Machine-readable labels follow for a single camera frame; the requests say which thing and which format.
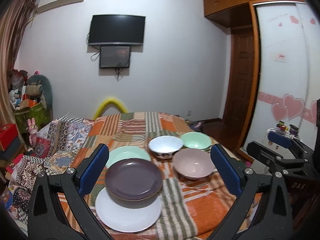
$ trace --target red box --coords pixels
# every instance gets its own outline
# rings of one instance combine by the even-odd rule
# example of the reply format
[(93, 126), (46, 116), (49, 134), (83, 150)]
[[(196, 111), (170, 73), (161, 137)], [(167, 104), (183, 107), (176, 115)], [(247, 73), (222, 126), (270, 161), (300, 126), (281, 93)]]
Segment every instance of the red box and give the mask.
[(0, 127), (0, 151), (6, 150), (17, 136), (18, 131), (15, 124), (6, 124)]

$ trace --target television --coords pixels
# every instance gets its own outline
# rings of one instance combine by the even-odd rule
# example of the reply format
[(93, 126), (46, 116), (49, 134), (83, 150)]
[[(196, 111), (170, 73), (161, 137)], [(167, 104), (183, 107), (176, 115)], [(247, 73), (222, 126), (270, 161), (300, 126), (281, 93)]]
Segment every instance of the television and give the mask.
[(93, 15), (89, 45), (143, 45), (145, 16)]
[(130, 65), (130, 46), (101, 46), (100, 68), (128, 68)]

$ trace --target plate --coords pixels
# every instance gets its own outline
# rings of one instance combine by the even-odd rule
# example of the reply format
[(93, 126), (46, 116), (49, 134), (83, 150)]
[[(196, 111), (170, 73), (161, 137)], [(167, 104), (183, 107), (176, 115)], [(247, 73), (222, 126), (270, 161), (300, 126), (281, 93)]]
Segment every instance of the plate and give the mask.
[(113, 197), (106, 188), (96, 198), (96, 213), (99, 219), (113, 230), (135, 233), (151, 227), (160, 217), (161, 198), (139, 202), (124, 201)]
[(153, 163), (132, 158), (118, 161), (106, 172), (108, 191), (123, 200), (147, 199), (162, 188), (161, 171)]
[(188, 132), (181, 136), (183, 144), (187, 148), (206, 149), (212, 142), (209, 136), (200, 132)]
[(172, 164), (175, 170), (188, 179), (201, 179), (216, 171), (210, 155), (199, 149), (183, 149), (177, 152)]
[(137, 146), (122, 146), (110, 152), (106, 167), (110, 168), (112, 164), (129, 158), (138, 158), (151, 161), (150, 155), (145, 150)]
[(171, 156), (183, 147), (183, 141), (175, 136), (164, 135), (152, 139), (148, 147), (160, 157)]

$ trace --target mint green plate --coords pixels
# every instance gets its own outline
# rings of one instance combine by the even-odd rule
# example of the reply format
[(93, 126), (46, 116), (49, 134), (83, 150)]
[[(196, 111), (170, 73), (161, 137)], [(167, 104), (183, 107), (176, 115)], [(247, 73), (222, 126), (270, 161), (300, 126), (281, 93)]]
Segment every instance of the mint green plate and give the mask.
[(106, 167), (110, 166), (120, 160), (138, 158), (147, 161), (151, 161), (150, 155), (143, 149), (137, 146), (122, 146), (114, 149), (109, 153), (109, 160), (107, 161)]
[(181, 136), (181, 140), (185, 147), (200, 150), (206, 149), (212, 144), (210, 137), (200, 132), (185, 133)]

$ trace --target yellow foam arch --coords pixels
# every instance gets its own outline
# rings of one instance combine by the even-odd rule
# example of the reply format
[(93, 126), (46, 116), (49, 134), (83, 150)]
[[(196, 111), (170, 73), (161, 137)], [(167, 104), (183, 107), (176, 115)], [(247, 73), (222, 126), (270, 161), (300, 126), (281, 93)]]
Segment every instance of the yellow foam arch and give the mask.
[(121, 113), (127, 113), (128, 110), (124, 107), (124, 105), (115, 98), (108, 98), (102, 102), (102, 104), (99, 106), (97, 112), (95, 113), (93, 120), (96, 120), (98, 117), (101, 116), (103, 113), (103, 110), (106, 108), (107, 105), (114, 104)]

